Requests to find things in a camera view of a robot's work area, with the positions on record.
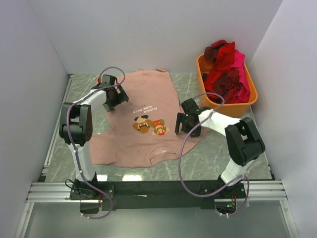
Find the pink t shirt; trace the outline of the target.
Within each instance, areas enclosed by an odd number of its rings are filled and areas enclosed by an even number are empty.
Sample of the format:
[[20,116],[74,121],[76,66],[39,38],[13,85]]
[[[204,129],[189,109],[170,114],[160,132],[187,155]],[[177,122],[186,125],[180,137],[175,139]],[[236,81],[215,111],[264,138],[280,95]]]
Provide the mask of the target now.
[[[113,112],[105,112],[110,129],[93,134],[92,164],[145,168],[177,159],[186,133],[174,132],[182,109],[169,73],[162,69],[140,70],[127,74],[122,86],[129,101]],[[207,131],[203,127],[201,136],[188,138],[183,153],[193,149]]]

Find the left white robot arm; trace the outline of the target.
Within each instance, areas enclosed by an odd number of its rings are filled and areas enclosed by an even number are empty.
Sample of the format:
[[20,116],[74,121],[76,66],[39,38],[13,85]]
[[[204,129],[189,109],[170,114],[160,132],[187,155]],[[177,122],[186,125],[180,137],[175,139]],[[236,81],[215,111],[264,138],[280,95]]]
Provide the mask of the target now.
[[59,136],[71,150],[76,169],[76,180],[84,182],[81,193],[87,199],[98,196],[97,173],[90,155],[90,140],[93,135],[92,112],[103,106],[107,112],[129,98],[115,76],[103,74],[87,95],[75,102],[63,103],[59,122]]

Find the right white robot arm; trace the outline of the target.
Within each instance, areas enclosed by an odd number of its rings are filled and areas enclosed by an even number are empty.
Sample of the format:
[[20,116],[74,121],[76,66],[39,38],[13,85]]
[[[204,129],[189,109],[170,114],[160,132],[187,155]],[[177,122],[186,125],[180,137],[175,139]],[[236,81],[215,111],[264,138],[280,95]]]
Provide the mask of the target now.
[[225,136],[230,155],[225,170],[220,175],[221,183],[217,192],[221,197],[228,198],[234,191],[238,181],[242,179],[251,162],[265,151],[264,142],[251,118],[233,118],[215,112],[209,107],[199,107],[194,99],[181,103],[183,113],[177,114],[175,133],[186,133],[180,155],[189,137],[201,135],[202,127],[211,129]]

